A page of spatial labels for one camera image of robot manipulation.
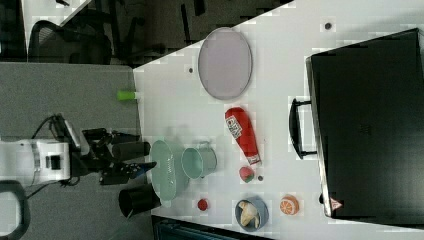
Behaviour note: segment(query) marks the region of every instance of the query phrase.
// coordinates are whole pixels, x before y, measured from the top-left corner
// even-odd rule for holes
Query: mug handle
[[[202,146],[206,146],[205,148],[210,149],[210,142],[208,141],[201,141],[199,144],[197,144],[197,149],[202,148]]]

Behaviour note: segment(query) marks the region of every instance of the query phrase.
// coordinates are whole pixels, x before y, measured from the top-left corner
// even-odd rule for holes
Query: black cup
[[[160,199],[156,196],[151,183],[124,189],[119,193],[119,207],[125,217],[149,211],[160,205]]]

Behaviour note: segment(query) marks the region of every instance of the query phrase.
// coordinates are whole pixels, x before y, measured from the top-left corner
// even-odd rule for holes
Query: bottle label
[[[256,155],[253,155],[253,156],[250,156],[250,157],[246,157],[246,158],[247,158],[247,161],[249,161],[250,165],[258,163],[258,162],[261,161],[261,159],[259,158],[259,154],[256,154]]]
[[[237,119],[234,116],[231,116],[227,119],[225,119],[227,122],[228,129],[230,129],[231,134],[233,135],[234,139],[237,140],[241,136],[241,130],[243,130],[238,123]]]

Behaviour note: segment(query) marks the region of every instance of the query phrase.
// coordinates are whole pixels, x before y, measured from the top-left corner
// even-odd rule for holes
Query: food in bowl
[[[259,228],[259,213],[255,206],[245,201],[240,202],[238,206],[243,209],[240,217],[241,225],[246,227],[252,219],[255,219],[255,228]]]

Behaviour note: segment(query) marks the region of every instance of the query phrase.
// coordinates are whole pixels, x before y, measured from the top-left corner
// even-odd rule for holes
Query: green object
[[[135,92],[131,91],[118,91],[118,100],[119,101],[125,101],[125,100],[134,100],[135,99]]]
[[[188,177],[181,166],[184,148],[171,141],[158,140],[150,150],[152,162],[157,162],[152,171],[152,185],[162,206],[170,207],[171,200],[181,193],[188,183]]]
[[[185,174],[191,179],[205,177],[216,168],[215,152],[208,142],[199,143],[197,148],[186,148],[181,162]]]

